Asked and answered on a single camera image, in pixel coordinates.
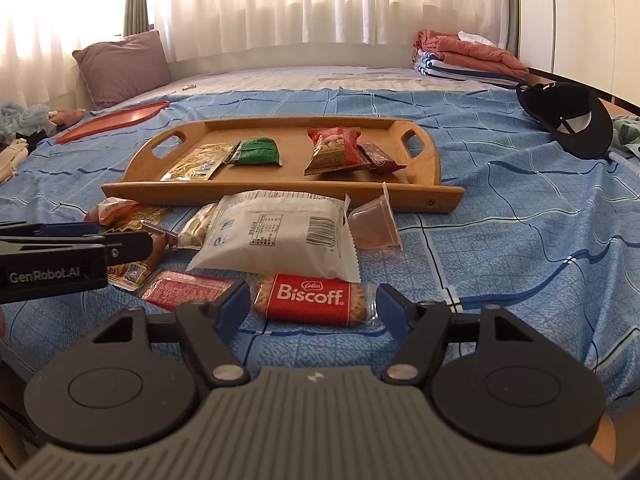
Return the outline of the brown plush item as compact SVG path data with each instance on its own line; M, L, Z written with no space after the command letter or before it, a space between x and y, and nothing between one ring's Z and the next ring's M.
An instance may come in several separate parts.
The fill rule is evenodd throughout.
M65 129L76 125L85 116L85 110L74 108L73 110L50 110L48 118L52 124L56 125L56 128Z

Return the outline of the large white snack bag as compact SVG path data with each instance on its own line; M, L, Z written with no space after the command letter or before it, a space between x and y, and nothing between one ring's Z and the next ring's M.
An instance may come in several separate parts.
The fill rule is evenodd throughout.
M224 196L189 270L360 281L350 198L255 190Z

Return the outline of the teal garment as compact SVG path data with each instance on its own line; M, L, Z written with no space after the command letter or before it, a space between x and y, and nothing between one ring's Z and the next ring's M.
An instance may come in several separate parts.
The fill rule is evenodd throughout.
M612 147L626 150L640 158L640 118L631 115L617 115L612 118Z

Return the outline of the orange plastic tray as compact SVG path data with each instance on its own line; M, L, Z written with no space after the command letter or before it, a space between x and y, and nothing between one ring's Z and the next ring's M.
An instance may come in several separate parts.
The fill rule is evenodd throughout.
M96 117L61 134L55 139L55 143L66 144L98 133L139 125L153 118L168 106L168 101L160 101Z

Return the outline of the white sheer curtain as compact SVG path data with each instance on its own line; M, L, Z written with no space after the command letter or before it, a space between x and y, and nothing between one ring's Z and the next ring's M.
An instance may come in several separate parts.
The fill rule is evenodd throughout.
M1 0L1 96L72 92L75 50L122 36L126 0ZM173 63L298 44L410 44L419 30L476 32L504 47L506 0L146 0Z

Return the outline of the red Biscoff cookie pack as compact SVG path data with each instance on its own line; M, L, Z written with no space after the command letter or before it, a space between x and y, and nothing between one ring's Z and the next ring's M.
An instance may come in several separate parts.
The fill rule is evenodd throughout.
M256 282L253 308L264 318L279 322L357 326L376 318L375 287L276 274Z

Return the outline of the red cracker packet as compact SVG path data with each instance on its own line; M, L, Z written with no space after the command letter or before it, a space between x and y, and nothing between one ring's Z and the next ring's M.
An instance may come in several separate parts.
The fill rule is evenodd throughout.
M167 311L191 301L209 302L218 298L232 284L225 278L208 278L178 271L160 271L142 287L139 297Z

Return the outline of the folded blue striped towel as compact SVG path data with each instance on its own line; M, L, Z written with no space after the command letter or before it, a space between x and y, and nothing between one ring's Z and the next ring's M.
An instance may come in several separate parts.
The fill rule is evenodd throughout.
M482 84L493 84L501 88L516 88L525 84L523 78L500 73L485 72L484 70L474 70L474 68L449 65L442 62L434 54L417 54L413 59L413 68L424 76L451 80L475 80Z

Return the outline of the pink jelly cup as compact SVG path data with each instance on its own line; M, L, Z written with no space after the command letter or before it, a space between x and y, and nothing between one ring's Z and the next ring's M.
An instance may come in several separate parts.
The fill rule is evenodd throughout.
M359 249L402 247L386 183L382 189L380 197L358 206L347 217L352 239Z

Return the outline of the green pea snack packet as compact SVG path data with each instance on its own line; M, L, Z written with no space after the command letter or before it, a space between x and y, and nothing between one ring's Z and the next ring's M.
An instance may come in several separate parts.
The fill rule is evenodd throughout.
M282 165L277 143L270 138L250 138L240 141L227 162L235 166Z

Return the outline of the gold foil snack pouch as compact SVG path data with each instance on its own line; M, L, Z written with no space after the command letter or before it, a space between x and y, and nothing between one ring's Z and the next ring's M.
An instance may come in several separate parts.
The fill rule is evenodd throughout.
M207 181L220 166L224 166L237 146L236 142L203 144L176 162L163 174L160 180L169 182Z

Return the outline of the red cashew nut bag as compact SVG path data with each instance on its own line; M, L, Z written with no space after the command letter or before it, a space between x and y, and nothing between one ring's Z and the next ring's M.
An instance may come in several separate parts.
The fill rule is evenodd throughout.
M310 129L308 138L314 150L305 168L306 176L367 169L370 162L358 150L360 134L358 129L345 127Z

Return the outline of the yellow black chinese snack pouch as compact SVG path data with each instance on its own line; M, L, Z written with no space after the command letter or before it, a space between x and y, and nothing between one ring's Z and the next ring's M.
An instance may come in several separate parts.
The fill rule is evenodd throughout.
M122 218L116 220L105 229L107 233L139 231L143 225L158 226L171 212L170 208L161 206L134 206Z

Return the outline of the green drape curtain right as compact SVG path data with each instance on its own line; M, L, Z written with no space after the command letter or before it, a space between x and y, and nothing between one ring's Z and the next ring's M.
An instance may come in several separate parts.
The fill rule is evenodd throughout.
M520 11L521 0L506 0L504 4L504 47L514 56L520 50Z

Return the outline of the pink pastry packet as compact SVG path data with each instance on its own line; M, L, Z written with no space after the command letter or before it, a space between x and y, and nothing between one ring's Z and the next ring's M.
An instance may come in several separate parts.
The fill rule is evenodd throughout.
M137 206L138 203L135 200L107 197L86 213L84 221L108 228L125 218Z

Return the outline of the black baseball cap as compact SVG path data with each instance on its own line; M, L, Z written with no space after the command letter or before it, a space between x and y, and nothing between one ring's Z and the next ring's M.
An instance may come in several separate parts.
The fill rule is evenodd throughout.
M567 153L580 159L596 159L610 148L612 118L590 88L564 81L520 84L516 96L523 110Z

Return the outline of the green drape curtain left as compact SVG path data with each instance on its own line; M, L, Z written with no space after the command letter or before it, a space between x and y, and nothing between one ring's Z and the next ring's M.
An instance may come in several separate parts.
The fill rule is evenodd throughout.
M146 0L126 0L122 36L129 37L149 30Z

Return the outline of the brown peanut snack packet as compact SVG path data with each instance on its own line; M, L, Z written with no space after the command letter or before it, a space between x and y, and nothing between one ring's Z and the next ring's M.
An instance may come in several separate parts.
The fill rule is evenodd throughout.
M168 249L177 245L178 235L146 221L142 221L133 228L124 226L123 228L107 230L108 234L128 232L147 232L153 242L151 255L144 260L127 262L119 266L110 266L108 268L108 281L111 285L125 289L127 292L135 292L156 270Z

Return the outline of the white cloth on blanket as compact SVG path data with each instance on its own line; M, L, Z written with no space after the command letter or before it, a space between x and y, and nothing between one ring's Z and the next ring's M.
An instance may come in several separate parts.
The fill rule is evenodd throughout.
M460 30L460 32L458 32L458 38L461 41L469 42L470 44L484 44L484 46L488 46L488 47L496 46L488 38L485 38L484 36L480 36L477 34L470 34L469 32L465 32L464 30Z

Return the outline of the green drape curtain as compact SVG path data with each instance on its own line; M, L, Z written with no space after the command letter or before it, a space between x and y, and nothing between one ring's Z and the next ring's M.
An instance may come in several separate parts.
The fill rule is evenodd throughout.
M506 0L504 4L504 47L514 56L520 50L520 11L521 0Z
M129 37L149 30L146 0L126 0L122 36Z

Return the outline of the beige cloth bag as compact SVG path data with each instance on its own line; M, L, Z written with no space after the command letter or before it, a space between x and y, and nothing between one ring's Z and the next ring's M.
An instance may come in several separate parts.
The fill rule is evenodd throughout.
M29 154L28 143L25 139L15 139L0 153L0 183L11 180L19 166Z

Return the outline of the mauve pillow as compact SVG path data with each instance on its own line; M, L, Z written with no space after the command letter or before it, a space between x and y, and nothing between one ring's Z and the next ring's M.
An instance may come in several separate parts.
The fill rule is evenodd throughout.
M98 110L172 81L163 44L155 30L120 41L97 42L72 55Z

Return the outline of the clear pack white candies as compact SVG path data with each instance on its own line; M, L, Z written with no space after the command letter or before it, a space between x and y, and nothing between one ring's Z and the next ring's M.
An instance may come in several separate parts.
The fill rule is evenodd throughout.
M215 217L218 203L201 206L196 214L178 233L177 247L181 249L201 249L208 232L210 222Z

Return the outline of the folded salmon blanket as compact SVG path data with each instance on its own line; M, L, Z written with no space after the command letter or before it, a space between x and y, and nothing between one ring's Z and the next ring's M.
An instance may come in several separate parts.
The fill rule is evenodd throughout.
M472 68L518 78L528 74L528 68L508 50L487 44L476 44L461 40L457 35L434 29L418 32L413 44L416 55L434 54L435 58L448 65Z

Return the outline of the light blue crumpled cloth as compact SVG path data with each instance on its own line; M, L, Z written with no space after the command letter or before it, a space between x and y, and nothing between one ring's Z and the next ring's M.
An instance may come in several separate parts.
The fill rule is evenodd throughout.
M11 144L18 134L32 136L44 131L47 136L50 136L55 130L55 123L50 121L49 107L43 104L23 106L20 103L9 101L0 105L2 144Z

